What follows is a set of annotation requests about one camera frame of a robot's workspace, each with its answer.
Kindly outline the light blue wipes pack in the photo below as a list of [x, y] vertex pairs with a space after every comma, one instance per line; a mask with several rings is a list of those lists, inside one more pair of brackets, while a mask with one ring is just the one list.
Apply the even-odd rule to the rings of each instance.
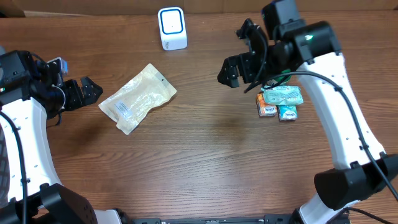
[[303, 97], [298, 86], [280, 85], [261, 88], [266, 103], [270, 105], [301, 105]]

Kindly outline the orange tissue pack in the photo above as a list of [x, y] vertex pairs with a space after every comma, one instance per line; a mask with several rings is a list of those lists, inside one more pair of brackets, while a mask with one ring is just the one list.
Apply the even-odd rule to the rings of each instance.
[[260, 117], [275, 116], [277, 114], [277, 107], [267, 104], [262, 93], [256, 95], [256, 105]]

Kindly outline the beige pouch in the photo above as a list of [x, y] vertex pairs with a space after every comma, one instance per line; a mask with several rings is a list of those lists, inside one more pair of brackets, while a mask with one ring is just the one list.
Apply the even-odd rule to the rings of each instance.
[[124, 134], [133, 132], [154, 108], [169, 102], [177, 90], [152, 64], [129, 80], [99, 108]]

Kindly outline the teal tissue pack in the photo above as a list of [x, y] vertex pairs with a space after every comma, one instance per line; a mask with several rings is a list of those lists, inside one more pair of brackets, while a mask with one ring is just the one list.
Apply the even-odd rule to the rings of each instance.
[[297, 107], [295, 105], [280, 105], [277, 109], [281, 121], [296, 120], [298, 118]]

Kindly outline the green lid jar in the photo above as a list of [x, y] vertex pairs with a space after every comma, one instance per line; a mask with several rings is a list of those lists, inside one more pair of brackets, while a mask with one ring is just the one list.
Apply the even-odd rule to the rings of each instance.
[[286, 83], [289, 82], [289, 80], [291, 78], [292, 78], [291, 76], [283, 76], [283, 77], [279, 77], [279, 78], [273, 78], [273, 79], [269, 80], [268, 82], [266, 82], [266, 84], [264, 84], [264, 87], [285, 85]]

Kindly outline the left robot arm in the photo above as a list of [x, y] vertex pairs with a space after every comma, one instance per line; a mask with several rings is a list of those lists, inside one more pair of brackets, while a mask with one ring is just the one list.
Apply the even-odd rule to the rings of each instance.
[[1, 50], [1, 131], [6, 141], [8, 203], [1, 223], [131, 223], [118, 208], [96, 210], [64, 187], [55, 171], [47, 120], [96, 103], [103, 89], [90, 78], [63, 78], [64, 59], [48, 62], [25, 51]]

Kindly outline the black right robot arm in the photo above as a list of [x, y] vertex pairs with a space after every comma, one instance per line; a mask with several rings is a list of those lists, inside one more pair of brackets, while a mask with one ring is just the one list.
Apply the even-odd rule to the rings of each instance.
[[397, 156], [371, 132], [348, 80], [341, 45], [325, 21], [307, 24], [294, 1], [262, 9], [265, 28], [246, 19], [236, 31], [248, 52], [228, 57], [218, 81], [236, 88], [269, 86], [295, 76], [313, 102], [326, 132], [333, 168], [316, 174], [315, 195], [290, 215], [266, 215], [265, 223], [348, 223], [348, 212], [391, 188]]

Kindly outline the white barcode scanner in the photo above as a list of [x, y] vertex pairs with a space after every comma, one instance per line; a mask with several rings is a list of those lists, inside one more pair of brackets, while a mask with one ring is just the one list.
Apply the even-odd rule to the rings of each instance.
[[187, 48], [184, 12], [180, 7], [166, 7], [158, 11], [162, 48], [166, 51]]

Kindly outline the grey plastic mesh basket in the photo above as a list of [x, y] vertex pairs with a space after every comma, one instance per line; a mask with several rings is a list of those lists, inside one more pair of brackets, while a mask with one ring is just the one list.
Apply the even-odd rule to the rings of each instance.
[[7, 158], [7, 149], [4, 133], [1, 129], [0, 135], [0, 207], [3, 208], [8, 204], [9, 191], [9, 164]]

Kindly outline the brown cardboard backdrop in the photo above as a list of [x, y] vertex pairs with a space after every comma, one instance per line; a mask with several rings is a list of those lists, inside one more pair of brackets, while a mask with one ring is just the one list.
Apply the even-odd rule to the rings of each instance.
[[[177, 6], [187, 14], [259, 12], [269, 0], [1, 0], [8, 17], [157, 14]], [[300, 11], [370, 11], [397, 9], [397, 0], [296, 0]]]

